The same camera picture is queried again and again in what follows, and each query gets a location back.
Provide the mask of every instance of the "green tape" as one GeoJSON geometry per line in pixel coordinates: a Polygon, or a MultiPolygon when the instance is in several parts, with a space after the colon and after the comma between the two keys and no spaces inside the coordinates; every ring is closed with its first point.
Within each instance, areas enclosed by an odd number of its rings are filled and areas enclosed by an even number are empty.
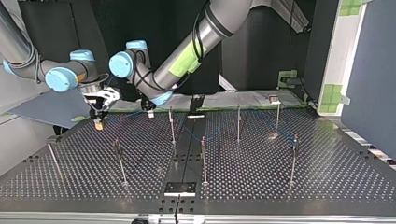
{"type": "Polygon", "coordinates": [[[363,0],[343,0],[340,8],[340,16],[359,15],[363,0]]]}
{"type": "Polygon", "coordinates": [[[343,85],[326,84],[324,86],[319,112],[337,112],[338,105],[341,103],[342,98],[341,89],[343,89],[343,85]]]}
{"type": "MultiPolygon", "coordinates": [[[[198,52],[200,53],[199,44],[197,42],[198,52]]],[[[194,72],[201,64],[198,63],[198,57],[195,54],[194,46],[192,41],[183,51],[180,53],[178,58],[172,64],[169,72],[171,72],[176,77],[183,77],[187,72],[194,72]]]]}

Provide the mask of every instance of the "white wall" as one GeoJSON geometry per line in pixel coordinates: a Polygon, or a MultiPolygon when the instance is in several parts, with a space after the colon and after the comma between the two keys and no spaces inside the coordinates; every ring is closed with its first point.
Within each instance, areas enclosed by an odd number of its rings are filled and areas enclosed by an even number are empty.
{"type": "MultiPolygon", "coordinates": [[[[332,34],[329,58],[326,64],[319,96],[319,105],[321,105],[321,98],[326,84],[343,85],[341,94],[347,94],[347,86],[352,72],[352,65],[359,42],[365,9],[366,5],[363,5],[359,15],[337,16],[332,34]]],[[[320,108],[318,109],[318,113],[321,116],[341,116],[343,107],[344,105],[340,104],[335,114],[320,113],[320,108]]]]}
{"type": "MultiPolygon", "coordinates": [[[[6,8],[21,15],[17,0],[2,0],[6,8]]],[[[9,109],[47,91],[46,84],[15,77],[0,68],[0,175],[42,148],[54,134],[48,124],[4,115],[9,109]]]]}

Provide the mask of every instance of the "black vertical panel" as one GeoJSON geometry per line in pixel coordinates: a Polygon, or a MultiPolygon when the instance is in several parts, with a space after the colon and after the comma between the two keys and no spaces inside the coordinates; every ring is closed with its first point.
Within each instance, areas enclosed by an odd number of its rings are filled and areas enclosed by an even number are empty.
{"type": "Polygon", "coordinates": [[[98,73],[108,73],[108,53],[90,0],[68,0],[68,2],[71,4],[80,47],[93,52],[98,73]]]}
{"type": "Polygon", "coordinates": [[[304,84],[312,98],[318,99],[332,41],[339,1],[318,0],[306,58],[304,84]]]}
{"type": "MultiPolygon", "coordinates": [[[[316,1],[296,1],[309,21],[316,1]]],[[[279,71],[304,75],[309,33],[296,34],[269,7],[253,8],[241,29],[222,43],[223,75],[238,90],[273,90],[279,71]]]]}
{"type": "MultiPolygon", "coordinates": [[[[125,50],[127,41],[144,39],[155,70],[176,44],[172,1],[91,0],[91,5],[108,57],[125,50]]],[[[116,80],[124,100],[138,98],[134,85],[128,84],[125,78],[116,80]]]]}
{"type": "MultiPolygon", "coordinates": [[[[191,32],[195,16],[205,0],[91,0],[92,9],[106,43],[109,57],[125,49],[133,39],[148,42],[155,71],[191,32]]],[[[126,100],[135,100],[133,85],[118,79],[126,100]]],[[[180,90],[182,93],[215,93],[219,88],[217,50],[180,90]]]]}
{"type": "MultiPolygon", "coordinates": [[[[177,44],[192,31],[194,20],[206,0],[176,0],[176,38],[177,44]]],[[[210,51],[202,65],[193,73],[190,80],[180,88],[184,94],[214,94],[219,90],[219,47],[210,51]]]]}
{"type": "Polygon", "coordinates": [[[343,123],[393,159],[396,158],[396,1],[367,5],[350,76],[343,123]]]}
{"type": "Polygon", "coordinates": [[[26,29],[45,59],[66,63],[79,49],[78,35],[68,2],[19,2],[26,29]]]}

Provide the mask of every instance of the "metal rod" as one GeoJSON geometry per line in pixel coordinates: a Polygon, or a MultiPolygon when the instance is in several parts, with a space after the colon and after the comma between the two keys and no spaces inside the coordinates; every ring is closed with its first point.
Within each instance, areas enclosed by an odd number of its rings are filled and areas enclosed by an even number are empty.
{"type": "Polygon", "coordinates": [[[238,136],[237,136],[237,141],[238,143],[241,141],[241,129],[240,129],[240,122],[241,122],[241,106],[238,105],[238,136]]]}
{"type": "Polygon", "coordinates": [[[58,169],[58,172],[59,172],[59,174],[62,177],[61,167],[59,166],[58,160],[56,159],[56,156],[55,156],[55,153],[53,151],[52,145],[50,143],[48,143],[47,146],[49,147],[49,152],[50,152],[50,155],[51,155],[53,161],[55,162],[56,168],[58,169]]]}
{"type": "Polygon", "coordinates": [[[49,147],[49,152],[50,152],[50,155],[51,155],[53,161],[56,164],[58,164],[58,160],[56,160],[55,153],[53,152],[53,149],[52,149],[52,145],[50,143],[48,143],[47,146],[49,147]]]}
{"type": "Polygon", "coordinates": [[[172,144],[175,146],[176,144],[176,139],[175,139],[175,128],[174,128],[174,121],[173,121],[173,111],[172,111],[172,106],[169,109],[169,121],[171,123],[171,130],[172,130],[172,144]]]}
{"type": "Polygon", "coordinates": [[[277,111],[276,111],[276,133],[278,132],[279,129],[279,115],[280,115],[280,104],[277,105],[277,111]]]}
{"type": "Polygon", "coordinates": [[[295,163],[296,163],[296,159],[297,159],[297,153],[299,151],[299,147],[300,147],[300,142],[299,142],[299,136],[298,134],[294,135],[294,145],[293,145],[293,165],[291,166],[291,176],[290,176],[290,189],[294,184],[294,170],[295,170],[295,163]]]}
{"type": "Polygon", "coordinates": [[[23,63],[30,55],[30,45],[20,28],[0,2],[0,52],[11,63],[23,63]]]}
{"type": "Polygon", "coordinates": [[[206,176],[206,139],[204,136],[202,137],[202,141],[201,141],[201,150],[202,150],[201,157],[204,161],[204,185],[206,186],[206,185],[208,185],[208,183],[207,183],[207,176],[206,176]]]}
{"type": "Polygon", "coordinates": [[[128,181],[126,181],[126,175],[125,175],[125,170],[124,170],[124,167],[123,167],[122,159],[120,159],[120,167],[121,167],[121,170],[122,170],[122,176],[123,176],[123,179],[124,179],[124,183],[127,184],[128,181]]]}
{"type": "Polygon", "coordinates": [[[123,185],[128,185],[128,181],[126,179],[126,174],[125,174],[125,168],[122,162],[122,149],[120,146],[120,139],[116,138],[116,140],[113,143],[113,147],[114,147],[114,152],[116,154],[116,157],[118,158],[119,162],[120,162],[120,168],[121,168],[121,172],[122,172],[122,178],[123,178],[123,185]]]}

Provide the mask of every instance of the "black cable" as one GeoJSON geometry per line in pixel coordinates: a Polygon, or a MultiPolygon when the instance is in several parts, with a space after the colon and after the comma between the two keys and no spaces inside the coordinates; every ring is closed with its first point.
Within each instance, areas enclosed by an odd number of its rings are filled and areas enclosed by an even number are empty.
{"type": "Polygon", "coordinates": [[[303,83],[303,79],[300,78],[300,77],[299,77],[299,79],[300,79],[300,81],[301,81],[301,85],[303,86],[305,93],[308,95],[309,98],[311,98],[312,103],[314,103],[315,107],[318,108],[318,105],[317,105],[317,103],[315,103],[314,98],[312,98],[312,96],[311,96],[311,95],[309,94],[309,92],[306,90],[305,84],[303,83]]]}
{"type": "Polygon", "coordinates": [[[195,55],[198,58],[198,62],[201,63],[202,59],[204,58],[204,44],[202,42],[201,38],[201,33],[199,30],[199,19],[201,18],[202,14],[206,10],[206,8],[209,6],[210,0],[206,0],[204,6],[201,8],[200,12],[198,13],[197,17],[195,18],[194,25],[192,27],[192,45],[194,48],[195,55]],[[198,48],[196,46],[196,41],[195,39],[198,39],[198,44],[200,48],[200,52],[198,52],[198,48]]]}
{"type": "Polygon", "coordinates": [[[178,85],[177,86],[177,88],[175,88],[175,89],[173,89],[173,88],[170,88],[170,89],[165,89],[165,88],[163,88],[163,87],[161,87],[158,83],[157,83],[157,81],[155,80],[155,78],[154,77],[152,77],[152,81],[154,82],[154,84],[157,86],[157,87],[155,87],[155,86],[153,86],[153,85],[151,85],[150,83],[148,83],[147,81],[146,81],[146,77],[148,77],[151,73],[152,73],[152,71],[148,71],[145,75],[141,75],[140,74],[140,72],[139,72],[139,69],[137,69],[137,58],[136,58],[136,52],[134,52],[134,64],[136,64],[136,67],[134,68],[134,71],[133,71],[133,77],[132,77],[132,83],[137,87],[137,86],[139,86],[142,82],[144,82],[146,85],[148,85],[149,87],[151,87],[152,89],[154,89],[155,91],[163,91],[163,92],[168,92],[168,91],[175,91],[175,90],[177,90],[177,89],[179,89],[181,86],[183,86],[185,83],[186,83],[186,81],[190,78],[190,74],[188,74],[188,76],[183,80],[183,82],[180,84],[180,85],[178,85]],[[137,74],[139,77],[140,77],[140,80],[137,82],[137,83],[134,83],[134,76],[135,76],[135,74],[137,74]]]}

